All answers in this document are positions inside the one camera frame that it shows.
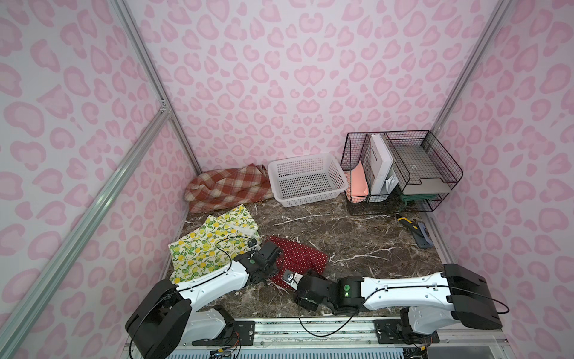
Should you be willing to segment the red polka dot skirt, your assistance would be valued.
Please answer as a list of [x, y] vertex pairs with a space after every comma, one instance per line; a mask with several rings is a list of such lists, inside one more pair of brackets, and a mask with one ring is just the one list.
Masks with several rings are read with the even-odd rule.
[[308, 245], [277, 236], [270, 236], [267, 241], [273, 242], [282, 250], [282, 254], [277, 259], [279, 272], [271, 279], [271, 282], [278, 287], [293, 291], [293, 288], [282, 280], [285, 270], [302, 275], [309, 271], [314, 271], [320, 275], [324, 274], [327, 267], [327, 254]]

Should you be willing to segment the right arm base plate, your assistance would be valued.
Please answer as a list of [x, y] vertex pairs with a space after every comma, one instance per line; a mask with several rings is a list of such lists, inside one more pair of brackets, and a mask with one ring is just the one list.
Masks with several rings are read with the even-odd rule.
[[417, 334], [404, 327], [401, 320], [374, 320], [375, 334], [379, 344], [431, 345], [440, 343], [439, 335]]

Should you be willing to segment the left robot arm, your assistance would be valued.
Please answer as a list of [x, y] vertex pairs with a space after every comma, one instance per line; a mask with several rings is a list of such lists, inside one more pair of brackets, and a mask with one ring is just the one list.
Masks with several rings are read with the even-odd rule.
[[221, 306], [207, 306], [228, 293], [266, 282], [278, 274], [282, 249], [265, 242], [202, 277], [175, 284], [159, 281], [127, 320], [129, 357], [168, 358], [184, 344], [218, 346], [230, 357], [246, 344], [249, 329]]

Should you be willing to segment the lemon print skirt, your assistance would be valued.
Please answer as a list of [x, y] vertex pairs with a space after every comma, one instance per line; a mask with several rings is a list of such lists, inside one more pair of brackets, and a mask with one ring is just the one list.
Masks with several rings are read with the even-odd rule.
[[243, 205], [218, 217], [209, 215], [199, 228], [168, 246], [173, 265], [170, 280], [179, 284], [222, 269], [250, 249], [251, 239], [259, 238], [259, 226]]

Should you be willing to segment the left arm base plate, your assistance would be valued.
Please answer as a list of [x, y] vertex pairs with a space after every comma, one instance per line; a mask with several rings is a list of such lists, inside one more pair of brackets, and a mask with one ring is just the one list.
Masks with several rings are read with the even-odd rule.
[[222, 306], [191, 314], [186, 327], [187, 341], [193, 346], [228, 346], [235, 341], [254, 344], [256, 322], [236, 320]]

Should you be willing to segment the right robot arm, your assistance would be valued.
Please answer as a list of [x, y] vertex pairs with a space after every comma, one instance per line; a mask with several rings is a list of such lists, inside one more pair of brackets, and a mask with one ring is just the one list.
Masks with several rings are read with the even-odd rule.
[[402, 331], [407, 335], [428, 336], [456, 323], [476, 330], [502, 328], [500, 303], [492, 298], [486, 279], [454, 263], [418, 278], [330, 281], [315, 272], [288, 271], [283, 281], [294, 289], [296, 304], [309, 311], [325, 306], [334, 315], [355, 317], [360, 312], [400, 308]]

